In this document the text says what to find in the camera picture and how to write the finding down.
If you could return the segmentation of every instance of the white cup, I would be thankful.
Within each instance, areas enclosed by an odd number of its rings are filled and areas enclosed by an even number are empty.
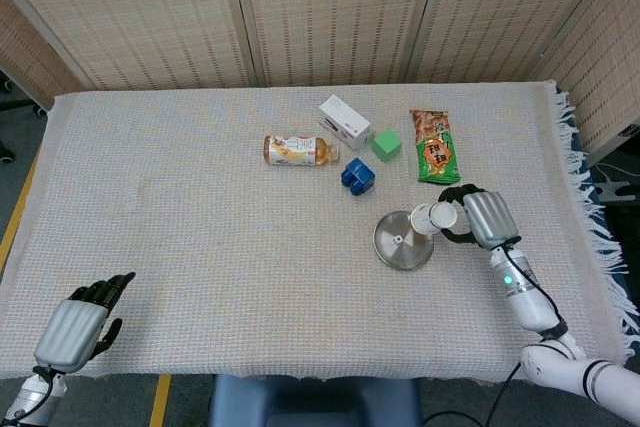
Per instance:
[[[411,212],[411,227],[422,235],[433,235],[448,229],[458,220],[456,208],[449,202],[420,204]]]

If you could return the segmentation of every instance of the black cable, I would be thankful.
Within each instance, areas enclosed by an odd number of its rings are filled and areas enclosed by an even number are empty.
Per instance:
[[[549,303],[551,304],[551,307],[553,308],[553,311],[556,314],[556,317],[558,317],[558,320],[562,320],[562,316],[560,315],[560,311],[558,310],[558,306],[556,305],[556,303],[553,301],[553,299],[551,298],[551,296],[549,294],[547,294],[547,292],[540,286],[540,284],[538,284],[536,281],[534,281],[531,277],[529,277],[529,275],[527,273],[525,273],[524,270],[522,270],[520,268],[520,266],[518,264],[516,264],[513,259],[511,258],[511,256],[509,255],[509,247],[507,247],[506,245],[502,245],[502,250],[504,251],[504,255],[507,258],[507,260],[511,263],[511,265],[513,265],[514,269],[516,269],[518,272],[520,272],[520,274],[527,279],[527,281],[533,285],[533,287],[540,292],[545,299],[547,299],[549,301]]]
[[[475,417],[472,417],[469,414],[465,414],[464,412],[458,412],[457,410],[443,410],[442,412],[436,412],[435,414],[430,415],[429,417],[424,419],[424,422],[422,422],[422,425],[425,426],[431,420],[435,419],[436,417],[440,417],[442,415],[458,415],[460,417],[464,417],[465,419],[470,420],[471,422],[478,425],[479,427],[489,427],[489,425],[491,424],[491,420],[493,419],[493,416],[496,413],[496,410],[498,408],[498,404],[500,403],[500,400],[504,395],[504,392],[507,390],[507,387],[509,386],[511,380],[513,379],[513,376],[516,375],[516,372],[518,372],[518,370],[520,370],[520,362],[518,362],[518,365],[515,366],[515,368],[511,371],[511,373],[507,377],[507,380],[505,380],[504,384],[502,384],[502,387],[500,387],[500,391],[498,392],[498,395],[496,395],[496,398],[493,401],[493,405],[491,406],[491,410],[489,411],[489,415],[487,416],[487,420],[485,421],[484,424],[480,422],[478,419],[476,419]]]
[[[35,407],[33,409],[31,409],[28,412],[25,412],[22,415],[19,415],[18,417],[15,417],[13,419],[4,419],[2,421],[2,426],[17,426],[18,422],[20,422],[23,419],[26,419],[27,417],[29,417],[30,415],[32,415],[33,413],[35,413],[40,407],[42,407],[44,405],[44,403],[49,400],[49,397],[51,397],[51,392],[53,392],[53,379],[56,376],[56,373],[53,372],[50,376],[48,376],[47,383],[49,384],[47,387],[47,393],[44,394],[44,397],[42,399],[40,399],[40,402],[38,402]]]

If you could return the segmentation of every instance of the white robotic hand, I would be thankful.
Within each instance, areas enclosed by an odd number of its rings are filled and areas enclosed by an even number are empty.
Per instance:
[[[477,243],[491,252],[494,275],[515,318],[522,328],[542,337],[521,352],[527,377],[538,385],[587,397],[640,426],[640,376],[609,361],[586,358],[524,254],[513,249],[521,238],[502,196],[467,184],[444,190],[439,200],[462,204],[471,227],[466,234],[443,229],[445,237]]]
[[[1,425],[49,425],[67,390],[64,375],[80,370],[111,347],[118,336],[120,318],[98,340],[107,317],[135,275],[116,275],[108,281],[80,287],[58,305],[34,353],[38,363],[33,368],[35,375],[24,382]]]

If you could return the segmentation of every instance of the bottle label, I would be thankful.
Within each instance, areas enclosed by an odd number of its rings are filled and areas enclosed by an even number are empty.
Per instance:
[[[269,136],[269,163],[276,165],[315,165],[316,138]]]

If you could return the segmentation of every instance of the green snack package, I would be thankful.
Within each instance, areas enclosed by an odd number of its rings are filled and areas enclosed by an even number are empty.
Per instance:
[[[416,149],[420,182],[454,184],[460,182],[451,126],[446,112],[412,110],[416,128]]]

